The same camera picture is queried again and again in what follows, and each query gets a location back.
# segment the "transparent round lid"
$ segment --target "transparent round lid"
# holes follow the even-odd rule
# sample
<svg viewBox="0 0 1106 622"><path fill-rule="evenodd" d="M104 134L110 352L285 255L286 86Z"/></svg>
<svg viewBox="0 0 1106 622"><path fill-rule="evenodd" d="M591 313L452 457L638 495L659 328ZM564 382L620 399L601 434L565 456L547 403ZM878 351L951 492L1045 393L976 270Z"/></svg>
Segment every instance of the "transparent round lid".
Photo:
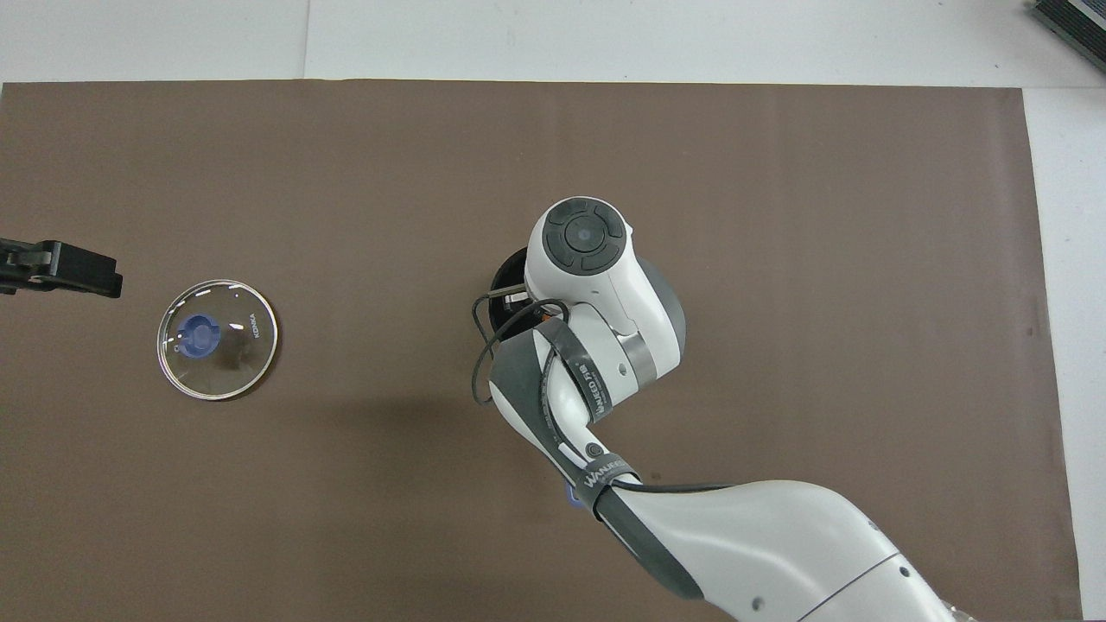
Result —
<svg viewBox="0 0 1106 622"><path fill-rule="evenodd" d="M276 354L276 318L253 288L205 281L177 297L157 331L165 377L200 400L226 400L261 380Z"/></svg>

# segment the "white robotic arm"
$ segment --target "white robotic arm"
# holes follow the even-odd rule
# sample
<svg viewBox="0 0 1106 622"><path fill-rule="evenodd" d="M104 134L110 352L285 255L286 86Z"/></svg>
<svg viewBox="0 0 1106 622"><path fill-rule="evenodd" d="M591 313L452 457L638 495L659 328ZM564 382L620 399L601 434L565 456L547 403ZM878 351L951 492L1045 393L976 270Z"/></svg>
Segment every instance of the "white robotic arm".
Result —
<svg viewBox="0 0 1106 622"><path fill-rule="evenodd" d="M567 308L508 339L495 406L666 588L740 620L969 620L950 610L856 507L811 484L644 486L587 428L679 364L684 311L634 253L633 229L592 197L559 201L531 234L525 288Z"/></svg>

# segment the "brown table surface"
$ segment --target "brown table surface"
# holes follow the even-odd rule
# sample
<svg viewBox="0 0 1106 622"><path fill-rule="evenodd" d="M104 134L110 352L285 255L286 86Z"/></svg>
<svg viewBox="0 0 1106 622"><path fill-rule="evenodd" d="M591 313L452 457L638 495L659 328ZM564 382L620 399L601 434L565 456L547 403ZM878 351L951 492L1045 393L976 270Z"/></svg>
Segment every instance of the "brown table surface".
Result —
<svg viewBox="0 0 1106 622"><path fill-rule="evenodd" d="M1019 91L374 81L4 85L0 235L125 281L0 300L0 616L726 619L469 397L469 304L575 194L687 312L596 427L647 480L824 485L974 615L1079 616ZM212 278L281 320L228 403L155 356Z"/></svg>

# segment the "gray velcro strap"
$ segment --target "gray velcro strap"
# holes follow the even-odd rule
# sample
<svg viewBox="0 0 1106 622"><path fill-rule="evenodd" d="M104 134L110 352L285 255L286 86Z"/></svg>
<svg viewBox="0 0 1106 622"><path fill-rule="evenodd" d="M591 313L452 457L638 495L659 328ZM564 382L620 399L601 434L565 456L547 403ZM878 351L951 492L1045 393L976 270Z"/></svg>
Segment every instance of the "gray velcro strap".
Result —
<svg viewBox="0 0 1106 622"><path fill-rule="evenodd" d="M572 381L587 404L592 423L607 416L614 408L611 392L607 391L607 384L603 382L603 376L599 375L595 361L592 360L592 355L587 353L587 349L581 343L576 333L572 332L568 324L560 318L550 318L538 324L538 332L550 342L561 361L564 362L568 375L572 376Z"/></svg>
<svg viewBox="0 0 1106 622"><path fill-rule="evenodd" d="M626 474L637 476L618 454L603 454L584 467L574 489L576 498L595 512L595 501L598 500L599 494L611 486L616 477Z"/></svg>

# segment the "round center button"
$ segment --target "round center button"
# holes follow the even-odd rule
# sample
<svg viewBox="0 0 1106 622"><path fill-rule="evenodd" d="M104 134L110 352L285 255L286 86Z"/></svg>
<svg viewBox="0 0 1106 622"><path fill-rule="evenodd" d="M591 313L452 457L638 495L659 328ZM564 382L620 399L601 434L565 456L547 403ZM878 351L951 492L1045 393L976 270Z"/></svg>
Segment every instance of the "round center button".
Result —
<svg viewBox="0 0 1106 622"><path fill-rule="evenodd" d="M564 229L565 241L578 252L592 252L603 245L603 220L591 214L574 218Z"/></svg>

